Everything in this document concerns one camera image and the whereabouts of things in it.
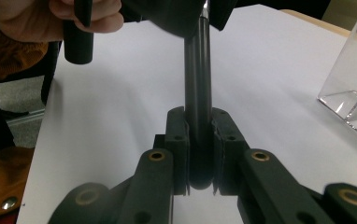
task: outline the hole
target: hole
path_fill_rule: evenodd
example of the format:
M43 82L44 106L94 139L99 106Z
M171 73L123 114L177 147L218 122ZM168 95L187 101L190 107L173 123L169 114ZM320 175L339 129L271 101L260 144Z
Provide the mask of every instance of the hole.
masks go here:
M300 220L304 224L316 224L316 220L313 216L305 212L299 212L297 214L298 220Z
M149 154L150 161L162 161L164 160L164 153L161 151L153 151Z
M257 161L269 161L269 156L263 152L253 152L251 156Z
M353 189L341 189L338 192L339 197L347 203L357 206L357 191Z
M151 221L151 215L147 212L138 212L135 214L135 223L149 223Z
M76 203L78 205L88 205L94 203L100 196L97 189L85 189L77 194Z

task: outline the white surface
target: white surface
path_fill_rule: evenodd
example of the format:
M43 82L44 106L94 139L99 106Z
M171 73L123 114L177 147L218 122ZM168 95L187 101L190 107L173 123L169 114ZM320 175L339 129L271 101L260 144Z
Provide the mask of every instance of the white surface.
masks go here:
M357 186L357 133L316 101L345 38L268 7L211 29L213 106L251 147L273 152L304 186ZM146 21L96 35L93 62L62 52L18 223L47 223L74 187L133 175L166 113L184 105L183 40ZM242 223L235 197L175 197L174 223Z

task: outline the black cylindrical rod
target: black cylindrical rod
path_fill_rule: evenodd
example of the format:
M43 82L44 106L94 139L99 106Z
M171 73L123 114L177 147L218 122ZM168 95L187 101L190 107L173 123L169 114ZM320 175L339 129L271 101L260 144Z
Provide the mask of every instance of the black cylindrical rod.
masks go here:
M208 7L197 23L195 34L185 46L185 119L190 127L190 184L204 189L213 177L213 134L211 127L211 74Z

